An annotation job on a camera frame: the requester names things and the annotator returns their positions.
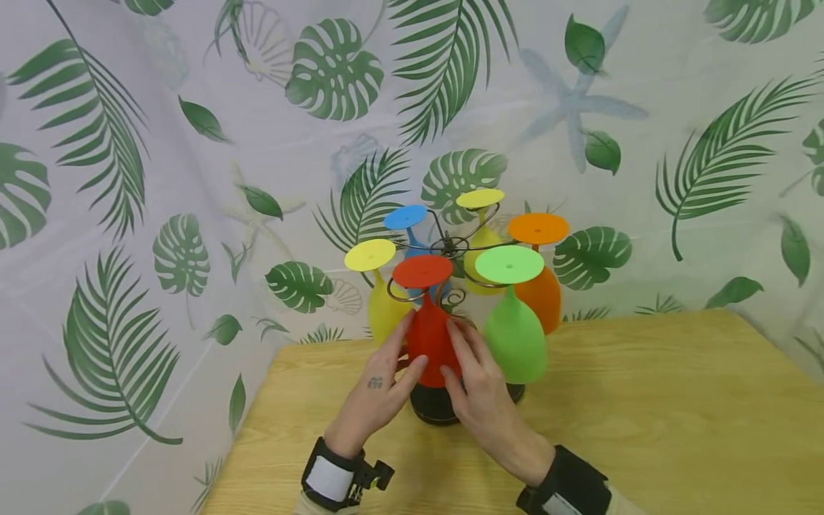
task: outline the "wrist strap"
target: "wrist strap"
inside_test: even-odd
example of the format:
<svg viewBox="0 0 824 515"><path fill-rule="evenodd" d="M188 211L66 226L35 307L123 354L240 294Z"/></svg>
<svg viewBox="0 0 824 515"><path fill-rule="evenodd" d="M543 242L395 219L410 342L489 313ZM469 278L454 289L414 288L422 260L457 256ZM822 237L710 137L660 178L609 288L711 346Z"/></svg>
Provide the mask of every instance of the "wrist strap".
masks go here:
<svg viewBox="0 0 824 515"><path fill-rule="evenodd" d="M537 488L526 487L516 505L528 515L606 515L612 493L607 477L562 445Z"/></svg>

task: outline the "table surface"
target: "table surface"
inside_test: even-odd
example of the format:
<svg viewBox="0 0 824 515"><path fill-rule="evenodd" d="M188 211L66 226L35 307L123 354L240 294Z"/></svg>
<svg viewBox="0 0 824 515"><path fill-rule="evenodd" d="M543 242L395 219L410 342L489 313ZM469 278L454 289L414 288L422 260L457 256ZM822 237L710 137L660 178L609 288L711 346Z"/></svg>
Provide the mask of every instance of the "table surface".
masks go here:
<svg viewBox="0 0 824 515"><path fill-rule="evenodd" d="M582 321L549 337L550 370L518 405L651 515L824 513L824 391L729 311ZM290 513L316 438L369 341L280 350L204 510ZM363 513L505 515L521 485L460 426L407 404L367 444L395 468Z"/></svg>

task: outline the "green leaf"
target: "green leaf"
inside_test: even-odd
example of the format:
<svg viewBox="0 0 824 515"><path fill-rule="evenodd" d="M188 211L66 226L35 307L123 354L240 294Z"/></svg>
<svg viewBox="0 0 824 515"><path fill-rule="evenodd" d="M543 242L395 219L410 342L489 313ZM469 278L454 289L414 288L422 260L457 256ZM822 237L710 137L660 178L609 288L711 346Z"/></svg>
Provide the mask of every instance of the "green leaf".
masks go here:
<svg viewBox="0 0 824 515"><path fill-rule="evenodd" d="M601 307L593 307L586 311L579 310L577 313L573 312L569 315L564 315L561 319L564 322L577 322L581 320L598 320L601 318L606 318L607 315L610 314L612 309L608 306L601 306Z"/></svg>
<svg viewBox="0 0 824 515"><path fill-rule="evenodd" d="M212 493L212 488L214 487L215 481L218 479L218 475L220 474L220 469L223 467L223 458L220 457L216 461L207 461L206 465L204 466L204 476L202 478L195 477L194 480L200 483L204 489L198 495L198 498L192 504L191 512L197 513L206 503L206 499L208 499L208 495Z"/></svg>
<svg viewBox="0 0 824 515"><path fill-rule="evenodd" d="M586 156L589 164L596 168L609 170L612 175L618 173L620 166L620 147L618 142L602 130L586 132Z"/></svg>
<svg viewBox="0 0 824 515"><path fill-rule="evenodd" d="M94 55L70 39L58 40L12 73L8 83L28 87L22 100L37 99L34 110L49 109L54 116L38 130L60 127L60 166L97 170L80 191L99 188L91 203L104 199L109 207L101 220L115 238L134 231L134 220L143 220L146 204L143 159L145 145L138 125L146 117L122 82Z"/></svg>
<svg viewBox="0 0 824 515"><path fill-rule="evenodd" d="M429 163L420 198L441 212L442 220L458 225L477 219L457 204L464 193L480 188L496 188L507 169L507 158L479 148L449 152Z"/></svg>
<svg viewBox="0 0 824 515"><path fill-rule="evenodd" d="M396 59L396 77L414 82L413 89L397 97L409 101L398 115L413 112L401 126L404 145L434 140L455 119L469 100L483 61L486 85L492 73L491 26L509 60L507 35L503 24L517 34L505 0L494 6L490 0L451 0L423 2L390 0L397 20L396 33L411 32L396 40L408 50Z"/></svg>
<svg viewBox="0 0 824 515"><path fill-rule="evenodd" d="M0 142L0 250L40 232L51 205L46 167L19 158L23 152L31 154L23 147Z"/></svg>
<svg viewBox="0 0 824 515"><path fill-rule="evenodd" d="M821 4L822 0L709 0L704 19L727 41L755 44L787 34Z"/></svg>
<svg viewBox="0 0 824 515"><path fill-rule="evenodd" d="M665 297L663 300L661 299L661 294L655 296L655 306L654 307L647 307L647 306L637 306L635 308L636 315L657 315L659 313L678 313L684 311L686 306L684 306L678 299L675 298L674 295L670 295Z"/></svg>
<svg viewBox="0 0 824 515"><path fill-rule="evenodd" d="M157 16L169 7L175 5L176 0L124 0L124 4L131 12L146 16Z"/></svg>
<svg viewBox="0 0 824 515"><path fill-rule="evenodd" d="M246 196L246 202L252 209L266 216L283 220L283 210L272 195L255 186L237 185L237 188Z"/></svg>
<svg viewBox="0 0 824 515"><path fill-rule="evenodd" d="M595 75L602 71L606 55L604 36L597 29L576 22L574 15L569 15L567 20L564 49L567 59L584 75Z"/></svg>
<svg viewBox="0 0 824 515"><path fill-rule="evenodd" d="M232 435L236 434L241 425L243 412L246 410L246 387L243 386L243 376L237 376L235 387L232 388L232 397L229 399L229 428Z"/></svg>
<svg viewBox="0 0 824 515"><path fill-rule="evenodd" d="M764 287L760 283L748 277L736 277L724 284L723 288L713 295L708 301L705 309L724 307L728 304L744 302L757 292L763 292Z"/></svg>
<svg viewBox="0 0 824 515"><path fill-rule="evenodd" d="M323 270L298 261L274 266L266 274L266 281L277 298L301 313L314 313L323 307L324 297L335 289Z"/></svg>
<svg viewBox="0 0 824 515"><path fill-rule="evenodd" d="M375 238L397 239L387 231L383 219L401 207L393 198L409 193L400 187L409 178L397 176L406 169L407 161L401 159L405 153L386 150L380 159L373 153L346 180L337 203L335 191L330 190L330 214L320 208L314 213L318 227L338 250L349 252L358 243Z"/></svg>
<svg viewBox="0 0 824 515"><path fill-rule="evenodd" d="M383 82L381 62L363 50L349 20L325 19L301 32L286 98L320 119L347 121L369 112Z"/></svg>
<svg viewBox="0 0 824 515"><path fill-rule="evenodd" d="M609 269L626 265L632 241L612 227L590 227L568 236L555 248L555 275L567 288L588 290L610 278Z"/></svg>
<svg viewBox="0 0 824 515"><path fill-rule="evenodd" d="M754 90L731 105L701 134L691 147L687 140L675 170L669 170L666 156L656 170L655 197L672 216L672 253L683 261L678 249L678 222L722 211L744 203L751 179L761 175L751 167L766 163L775 151L761 144L764 137L785 133L774 128L796 118L782 113L805 104L806 90L814 79L790 82L784 79Z"/></svg>
<svg viewBox="0 0 824 515"><path fill-rule="evenodd" d="M94 503L80 510L77 515L131 515L129 506L120 501L105 501Z"/></svg>
<svg viewBox="0 0 824 515"><path fill-rule="evenodd" d="M161 288L169 293L186 292L200 297L212 267L193 214L176 214L163 224L155 238L155 272Z"/></svg>
<svg viewBox="0 0 824 515"><path fill-rule="evenodd" d="M105 258L99 256L96 267L90 272L87 266L85 278L77 280L63 326L63 346L79 390L68 386L43 358L54 384L88 415L29 404L41 414L79 427L28 427L70 440L97 440L139 428L156 442L183 442L148 427L180 355L172 344L163 343L166 331L159 329L159 309L136 312L148 290L136 290L140 278L129 277L132 267L123 248L117 247Z"/></svg>
<svg viewBox="0 0 824 515"><path fill-rule="evenodd" d="M246 257L249 255L249 250L246 244L243 244L243 250L239 253L235 254L232 252L232 248L225 244L221 243L223 246L223 250L226 251L226 255L229 257L229 266L232 271L232 282L237 284L237 274L241 271L241 267L243 263L246 261Z"/></svg>
<svg viewBox="0 0 824 515"><path fill-rule="evenodd" d="M198 131L198 134L202 134L206 138L218 143L232 142L232 140L223 133L220 122L218 122L218 119L212 114L212 111L200 104L187 102L180 98L180 95L177 96L177 101L180 103L180 109L183 110L183 115L192 127L194 127L194 130Z"/></svg>
<svg viewBox="0 0 824 515"><path fill-rule="evenodd" d="M212 324L212 329L206 333L204 339L214 338L220 345L229 345L242 331L241 323L232 315L220 315Z"/></svg>
<svg viewBox="0 0 824 515"><path fill-rule="evenodd" d="M810 274L810 245L801 226L792 218L782 216L781 223L781 257L801 288Z"/></svg>
<svg viewBox="0 0 824 515"><path fill-rule="evenodd" d="M260 341L263 341L263 337L266 336L271 330L279 330L282 333L288 333L289 331L280 325L278 321L274 318L259 318L257 319L257 323L255 325L263 324L263 330L260 332Z"/></svg>
<svg viewBox="0 0 824 515"><path fill-rule="evenodd" d="M317 326L314 332L301 338L301 344L322 344L324 342L344 340L344 330L339 327L326 327L326 324Z"/></svg>

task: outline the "palm frond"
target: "palm frond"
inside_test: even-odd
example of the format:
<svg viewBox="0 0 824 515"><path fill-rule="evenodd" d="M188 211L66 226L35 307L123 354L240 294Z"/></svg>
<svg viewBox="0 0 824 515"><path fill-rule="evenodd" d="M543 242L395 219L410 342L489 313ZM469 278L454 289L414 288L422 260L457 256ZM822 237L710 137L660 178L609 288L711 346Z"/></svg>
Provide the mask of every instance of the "palm frond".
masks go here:
<svg viewBox="0 0 824 515"><path fill-rule="evenodd" d="M330 215L320 207L314 213L324 236L341 252L366 240L398 238L387 231L383 219L401 206L391 197L409 193L399 188L409 178L396 178L408 163L401 159L404 154L404 150L386 150L378 159L377 152L373 153L346 180L337 202L335 191L329 192Z"/></svg>
<svg viewBox="0 0 824 515"><path fill-rule="evenodd" d="M218 479L221 467L223 467L222 457L219 457L216 461L207 461L204 476L202 478L195 476L194 480L200 483L204 489L200 492L194 504L192 504L192 513L199 512L203 505L206 504L206 499L208 499L208 495L212 492L212 487L214 487L214 483Z"/></svg>
<svg viewBox="0 0 824 515"><path fill-rule="evenodd" d="M569 315L564 315L561 319L564 322L577 322L581 320L598 320L601 318L606 318L607 315L610 314L611 308L608 306L601 306L601 307L593 307L586 311L578 310L578 312L570 313Z"/></svg>
<svg viewBox="0 0 824 515"><path fill-rule="evenodd" d="M773 127L795 116L782 116L780 111L806 103L812 96L806 90L816 82L814 78L784 79L751 91L714 119L692 147L690 136L674 171L670 172L666 157L659 163L655 197L672 216L672 252L677 260L683 260L677 244L678 222L747 200L749 180L761 173L744 169L764 164L765 158L775 154L760 141L787 132Z"/></svg>
<svg viewBox="0 0 824 515"><path fill-rule="evenodd" d="M136 312L148 290L136 293L140 282L129 279L132 264L115 248L98 256L85 280L78 280L63 326L68 366L80 390L72 389L43 358L46 372L71 400L89 416L75 416L29 404L49 417L80 428L71 430L27 426L58 438L97 440L140 428L153 440L176 445L183 438L164 438L152 431L148 420L160 403L180 355L163 344L166 331L158 309ZM91 273L96 272L96 280Z"/></svg>
<svg viewBox="0 0 824 515"><path fill-rule="evenodd" d="M678 313L680 311L684 311L686 306L684 306L678 299L675 298L675 295L669 295L668 297L661 299L661 294L657 294L655 296L655 306L648 307L648 306L637 306L635 308L636 315L657 315L659 313Z"/></svg>
<svg viewBox="0 0 824 515"><path fill-rule="evenodd" d="M34 110L51 108L54 116L39 130L62 127L71 134L54 146L64 154L62 166L97 166L97 175L80 191L100 186L91 203L107 199L108 210L101 220L106 231L115 228L115 238L134 230L136 217L143 220L146 190L143 160L146 152L138 124L146 127L146 116L126 87L88 50L73 40L56 41L12 73L8 82L28 89L21 99L37 99Z"/></svg>
<svg viewBox="0 0 824 515"><path fill-rule="evenodd" d="M485 57L486 84L492 71L489 22L494 25L509 60L505 20L517 46L517 33L505 0L393 0L390 16L399 20L397 29L412 32L394 44L410 44L414 49L397 59L396 77L415 81L416 88L397 100L410 100L399 115L414 116L401 126L404 145L435 139L466 105L481 59Z"/></svg>

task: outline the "seashell print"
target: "seashell print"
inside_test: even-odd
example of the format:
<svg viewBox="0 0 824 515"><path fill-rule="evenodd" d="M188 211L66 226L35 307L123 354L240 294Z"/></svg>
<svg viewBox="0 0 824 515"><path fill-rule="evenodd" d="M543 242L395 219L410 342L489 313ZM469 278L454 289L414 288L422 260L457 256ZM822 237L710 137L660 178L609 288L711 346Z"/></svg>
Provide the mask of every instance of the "seashell print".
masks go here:
<svg viewBox="0 0 824 515"><path fill-rule="evenodd" d="M246 71L258 81L266 78L285 87L292 71L294 45L286 22L277 11L262 2L243 2L237 25L249 59Z"/></svg>
<svg viewBox="0 0 824 515"><path fill-rule="evenodd" d="M342 311L349 316L357 315L363 308L363 297L360 291L343 279L333 279L334 289L326 298L326 305L333 311Z"/></svg>
<svg viewBox="0 0 824 515"><path fill-rule="evenodd" d="M160 16L141 16L140 24L149 60L166 86L176 91L189 76L189 61L180 38Z"/></svg>
<svg viewBox="0 0 824 515"><path fill-rule="evenodd" d="M351 144L332 154L332 172L335 174L335 190L340 192L363 160L375 152L383 152L383 146L369 134L362 133Z"/></svg>

